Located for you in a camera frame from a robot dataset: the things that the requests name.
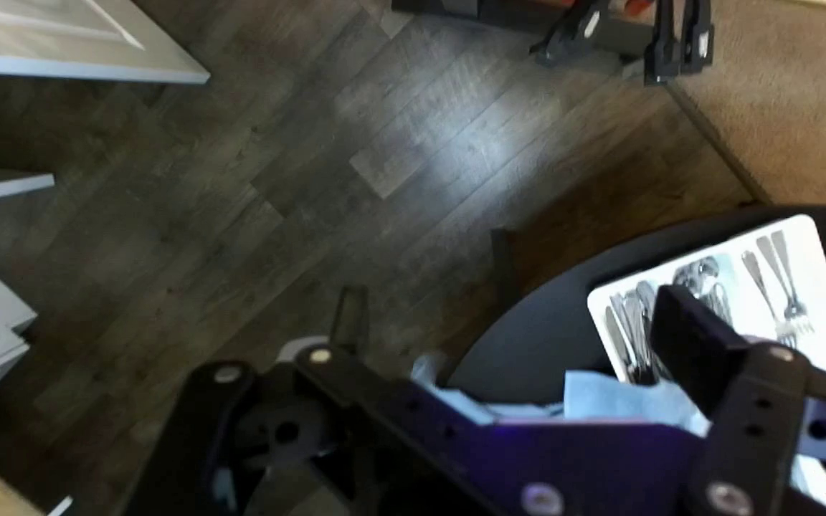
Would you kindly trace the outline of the black round table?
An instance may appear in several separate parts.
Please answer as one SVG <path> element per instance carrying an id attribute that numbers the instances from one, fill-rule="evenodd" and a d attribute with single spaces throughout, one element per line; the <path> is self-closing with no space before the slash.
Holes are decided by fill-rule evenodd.
<path id="1" fill-rule="evenodd" d="M 446 384 L 489 403 L 558 403 L 565 371 L 613 371 L 587 309 L 595 285 L 797 214 L 814 219 L 826 255 L 823 205 L 753 205 L 621 239 L 522 297 L 473 343 Z"/>

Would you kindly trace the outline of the white panelled door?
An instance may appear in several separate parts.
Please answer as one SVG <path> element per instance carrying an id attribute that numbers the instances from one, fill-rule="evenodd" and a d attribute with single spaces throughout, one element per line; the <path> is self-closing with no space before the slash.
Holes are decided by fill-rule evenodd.
<path id="1" fill-rule="evenodd" d="M 0 75 L 190 85 L 210 78 L 134 0 L 0 0 Z"/>

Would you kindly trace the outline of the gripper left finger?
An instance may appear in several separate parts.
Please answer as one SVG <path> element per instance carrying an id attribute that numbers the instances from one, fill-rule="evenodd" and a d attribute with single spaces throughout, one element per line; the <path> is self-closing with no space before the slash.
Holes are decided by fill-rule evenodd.
<path id="1" fill-rule="evenodd" d="M 467 453 L 478 428 L 409 380 L 361 362 L 367 291 L 341 293 L 331 333 L 257 373 L 243 360 L 196 367 L 181 386 L 123 516 L 258 516 L 301 468 L 353 516 L 530 516 L 568 512 L 547 482 L 505 486 Z"/>

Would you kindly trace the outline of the heap of spoons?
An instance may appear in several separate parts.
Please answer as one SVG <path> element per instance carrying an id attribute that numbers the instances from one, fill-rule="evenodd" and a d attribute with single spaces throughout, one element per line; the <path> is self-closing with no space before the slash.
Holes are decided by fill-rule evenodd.
<path id="1" fill-rule="evenodd" d="M 718 261 L 708 256 L 676 269 L 672 283 L 684 287 L 728 326 L 732 326 L 731 303 L 721 279 Z"/>

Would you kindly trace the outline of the white cutlery tray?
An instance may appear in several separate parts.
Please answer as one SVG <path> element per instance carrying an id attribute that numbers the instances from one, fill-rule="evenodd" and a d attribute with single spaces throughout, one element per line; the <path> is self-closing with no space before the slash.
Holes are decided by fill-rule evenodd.
<path id="1" fill-rule="evenodd" d="M 676 269 L 708 256 L 715 257 L 721 268 L 721 283 L 724 284 L 731 303 L 734 321 L 732 329 L 747 337 L 777 340 L 766 303 L 741 261 L 744 251 L 756 255 L 774 310 L 783 319 L 786 296 L 756 243 L 759 237 L 768 236 L 773 231 L 783 231 L 786 236 L 797 294 L 805 304 L 814 327 L 812 335 L 797 338 L 796 350 L 807 356 L 814 366 L 826 370 L 826 256 L 815 222 L 809 216 L 800 214 L 712 245 L 695 248 L 688 254 L 658 260 L 652 267 L 633 267 L 625 277 L 597 285 L 588 294 L 587 308 L 607 358 L 615 367 L 617 378 L 630 383 L 622 371 L 622 362 L 613 349 L 609 336 L 605 319 L 609 296 L 631 290 L 640 281 L 650 283 L 657 294 L 662 285 L 674 285 L 672 281 Z"/>

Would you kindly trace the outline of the heap of knives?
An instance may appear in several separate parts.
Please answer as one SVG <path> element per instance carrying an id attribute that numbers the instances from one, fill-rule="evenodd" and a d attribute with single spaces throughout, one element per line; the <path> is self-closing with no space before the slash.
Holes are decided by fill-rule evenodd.
<path id="1" fill-rule="evenodd" d="M 605 312 L 607 332 L 622 362 L 622 371 L 632 384 L 652 386 L 665 376 L 661 360 L 651 346 L 655 297 L 655 288 L 646 281 L 609 296 Z"/>

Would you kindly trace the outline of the light blue paper towel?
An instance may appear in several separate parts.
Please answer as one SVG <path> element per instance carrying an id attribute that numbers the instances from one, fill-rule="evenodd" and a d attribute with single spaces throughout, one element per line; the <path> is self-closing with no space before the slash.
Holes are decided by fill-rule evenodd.
<path id="1" fill-rule="evenodd" d="M 409 377 L 436 398 L 456 409 L 477 425 L 503 421 L 602 421 L 607 424 L 663 424 L 705 436 L 711 422 L 679 385 L 661 381 L 652 386 L 623 383 L 591 371 L 564 373 L 560 402 L 488 403 L 476 401 L 462 390 L 439 386 L 438 375 L 445 365 L 442 353 L 428 353 L 415 360 Z"/>

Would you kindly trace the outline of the black clamp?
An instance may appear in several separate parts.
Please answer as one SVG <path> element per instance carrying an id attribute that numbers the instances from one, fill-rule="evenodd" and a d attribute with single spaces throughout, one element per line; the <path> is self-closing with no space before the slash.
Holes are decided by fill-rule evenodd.
<path id="1" fill-rule="evenodd" d="M 569 65 L 594 49 L 594 33 L 609 18 L 610 0 L 574 0 L 546 36 L 530 48 L 547 67 Z"/>
<path id="2" fill-rule="evenodd" d="M 685 0 L 681 75 L 697 75 L 713 63 L 714 25 L 711 0 Z"/>
<path id="3" fill-rule="evenodd" d="M 678 77 L 680 62 L 675 38 L 674 0 L 653 0 L 655 18 L 652 24 L 652 39 L 645 50 L 645 85 L 661 85 Z"/>

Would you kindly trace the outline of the silver fork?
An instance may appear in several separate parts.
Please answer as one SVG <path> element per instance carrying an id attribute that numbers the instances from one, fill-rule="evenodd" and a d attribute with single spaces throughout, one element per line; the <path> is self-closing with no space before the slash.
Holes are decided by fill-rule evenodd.
<path id="1" fill-rule="evenodd" d="M 815 333 L 812 321 L 807 314 L 807 308 L 799 299 L 794 284 L 794 271 L 789 255 L 789 245 L 783 231 L 773 231 L 768 236 L 759 237 L 756 241 L 764 260 L 770 265 L 776 275 L 780 287 L 786 296 L 786 307 L 783 309 L 783 321 L 789 328 L 788 343 L 794 347 L 797 338 Z"/>
<path id="2" fill-rule="evenodd" d="M 758 291 L 760 291 L 761 297 L 763 297 L 764 303 L 766 303 L 767 310 L 769 311 L 774 323 L 777 342 L 786 347 L 797 349 L 796 331 L 794 331 L 793 327 L 786 320 L 780 319 L 780 317 L 777 316 L 776 310 L 774 310 L 774 305 L 766 288 L 766 282 L 761 274 L 760 265 L 756 255 L 751 251 L 744 251 L 743 254 L 741 254 L 741 261 L 743 261 L 743 265 L 748 274 L 750 274 L 751 280 L 753 280 L 755 287 Z"/>

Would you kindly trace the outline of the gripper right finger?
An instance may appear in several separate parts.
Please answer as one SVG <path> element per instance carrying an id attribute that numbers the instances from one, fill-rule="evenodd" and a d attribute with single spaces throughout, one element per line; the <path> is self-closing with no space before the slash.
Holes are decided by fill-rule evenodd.
<path id="1" fill-rule="evenodd" d="M 797 455 L 826 468 L 826 371 L 783 344 L 749 343 L 678 285 L 657 291 L 651 346 L 711 422 L 684 516 L 826 516 L 790 484 Z"/>

